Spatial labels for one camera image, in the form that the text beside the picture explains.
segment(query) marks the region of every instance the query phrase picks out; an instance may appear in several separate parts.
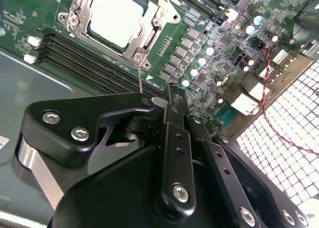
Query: black metal bracket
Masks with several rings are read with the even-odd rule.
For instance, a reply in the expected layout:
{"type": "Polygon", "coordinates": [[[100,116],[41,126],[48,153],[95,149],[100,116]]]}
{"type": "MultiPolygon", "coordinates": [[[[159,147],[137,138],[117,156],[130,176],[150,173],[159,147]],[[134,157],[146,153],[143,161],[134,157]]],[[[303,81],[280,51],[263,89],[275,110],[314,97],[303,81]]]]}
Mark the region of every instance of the black metal bracket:
{"type": "Polygon", "coordinates": [[[222,195],[222,203],[226,206],[224,212],[227,213],[230,223],[227,227],[260,228],[258,217],[223,148],[211,142],[204,124],[197,117],[189,115],[187,121],[192,135],[193,151],[202,159],[207,170],[207,179],[211,180],[211,192],[219,190],[218,193],[222,195]]]}
{"type": "Polygon", "coordinates": [[[99,128],[154,109],[140,93],[36,102],[25,110],[21,133],[29,146],[59,163],[80,166],[96,147],[99,128]]]}
{"type": "Polygon", "coordinates": [[[155,204],[172,222],[193,214],[196,206],[189,132],[184,129],[184,115],[175,105],[164,110],[159,187],[155,204]]]}
{"type": "Polygon", "coordinates": [[[307,216],[240,150],[233,139],[217,134],[213,140],[225,151],[261,221],[270,228],[307,226],[307,216]]]}

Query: cable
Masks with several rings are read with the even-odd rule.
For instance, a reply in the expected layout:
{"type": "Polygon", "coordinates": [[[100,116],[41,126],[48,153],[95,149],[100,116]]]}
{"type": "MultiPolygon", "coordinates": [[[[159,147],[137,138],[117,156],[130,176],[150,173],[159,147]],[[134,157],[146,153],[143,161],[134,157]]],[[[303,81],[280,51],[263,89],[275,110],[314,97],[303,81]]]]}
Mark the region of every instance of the cable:
{"type": "Polygon", "coordinates": [[[270,72],[269,71],[270,71],[270,66],[271,66],[271,64],[270,64],[270,62],[271,62],[271,60],[270,60],[270,51],[268,50],[268,46],[267,45],[265,45],[265,51],[266,51],[266,54],[267,54],[266,55],[267,67],[266,67],[266,75],[265,75],[265,78],[264,78],[264,89],[263,89],[263,98],[262,98],[262,102],[261,102],[261,107],[262,107],[262,112],[263,112],[263,115],[264,115],[264,118],[265,118],[266,122],[268,123],[270,128],[273,130],[273,132],[276,134],[276,136],[279,137],[281,140],[285,141],[286,143],[288,143],[292,147],[298,148],[299,150],[306,151],[308,153],[315,154],[315,155],[319,156],[319,153],[316,153],[316,152],[314,152],[311,149],[306,149],[304,147],[298,146],[294,142],[292,142],[291,140],[289,140],[289,139],[285,138],[284,136],[280,135],[280,133],[274,128],[274,126],[269,121],[269,119],[267,117],[267,114],[266,114],[266,110],[265,110],[266,89],[267,89],[268,78],[270,76],[270,72]]]}

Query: perforated metal grille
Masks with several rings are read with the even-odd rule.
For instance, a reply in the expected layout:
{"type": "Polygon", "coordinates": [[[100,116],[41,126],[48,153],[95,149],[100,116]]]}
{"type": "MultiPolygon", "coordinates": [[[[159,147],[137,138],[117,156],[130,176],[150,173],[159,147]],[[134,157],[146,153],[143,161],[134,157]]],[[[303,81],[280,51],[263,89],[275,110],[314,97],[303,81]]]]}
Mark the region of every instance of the perforated metal grille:
{"type": "MultiPolygon", "coordinates": [[[[314,63],[266,113],[280,134],[319,153],[319,64],[314,63]]],[[[319,158],[279,140],[263,116],[237,141],[296,205],[318,194],[319,158]]]]}

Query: silver bolt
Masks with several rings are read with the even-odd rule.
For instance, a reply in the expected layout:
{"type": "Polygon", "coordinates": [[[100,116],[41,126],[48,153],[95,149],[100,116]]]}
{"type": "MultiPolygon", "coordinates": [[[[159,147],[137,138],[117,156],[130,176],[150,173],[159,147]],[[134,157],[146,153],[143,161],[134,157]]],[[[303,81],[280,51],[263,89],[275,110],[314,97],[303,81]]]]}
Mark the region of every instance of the silver bolt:
{"type": "Polygon", "coordinates": [[[253,215],[246,208],[241,207],[240,210],[241,218],[251,227],[254,227],[256,222],[253,215]]]}
{"type": "Polygon", "coordinates": [[[5,30],[2,27],[0,27],[0,36],[5,36],[5,30]]]}
{"type": "Polygon", "coordinates": [[[152,102],[148,98],[145,98],[145,97],[142,97],[141,101],[147,106],[151,106],[151,104],[152,104],[152,102]]]}
{"type": "Polygon", "coordinates": [[[49,124],[57,124],[61,121],[61,117],[59,114],[55,112],[46,112],[42,115],[42,119],[44,122],[49,124]]]}
{"type": "Polygon", "coordinates": [[[173,194],[182,203],[188,201],[188,192],[186,188],[181,185],[173,186],[173,194]]]}
{"type": "Polygon", "coordinates": [[[89,132],[83,127],[76,127],[72,129],[71,137],[74,140],[85,142],[86,140],[89,139],[89,132]]]}
{"type": "Polygon", "coordinates": [[[299,212],[296,212],[296,216],[304,226],[308,226],[308,221],[304,216],[302,216],[299,212]]]}
{"type": "Polygon", "coordinates": [[[295,225],[295,220],[294,218],[287,212],[287,211],[283,211],[284,217],[286,218],[286,221],[288,221],[291,225],[295,225]]]}
{"type": "Polygon", "coordinates": [[[224,135],[219,134],[219,137],[224,143],[229,143],[229,140],[224,135]]]}
{"type": "Polygon", "coordinates": [[[197,124],[200,124],[201,121],[197,117],[193,117],[193,119],[194,119],[194,122],[196,122],[197,124]]]}
{"type": "Polygon", "coordinates": [[[134,60],[135,60],[136,62],[141,61],[141,59],[142,59],[142,56],[141,56],[140,54],[135,54],[134,60]]]}
{"type": "Polygon", "coordinates": [[[177,107],[172,106],[171,109],[172,109],[175,113],[179,113],[179,110],[177,109],[177,107]]]}
{"type": "Polygon", "coordinates": [[[79,24],[79,18],[77,16],[70,17],[70,25],[76,26],[79,24]]]}

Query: metal arm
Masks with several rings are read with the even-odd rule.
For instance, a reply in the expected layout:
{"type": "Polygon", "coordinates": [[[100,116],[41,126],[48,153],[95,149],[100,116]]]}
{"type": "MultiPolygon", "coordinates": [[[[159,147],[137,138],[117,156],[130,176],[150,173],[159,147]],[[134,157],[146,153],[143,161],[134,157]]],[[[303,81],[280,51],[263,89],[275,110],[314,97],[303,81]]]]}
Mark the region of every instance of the metal arm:
{"type": "Polygon", "coordinates": [[[308,225],[232,139],[210,139],[183,90],[169,85],[163,98],[131,93],[26,109],[12,168],[48,198],[50,227],[308,225]],[[136,151],[88,174],[94,149],[132,143],[136,151]]]}

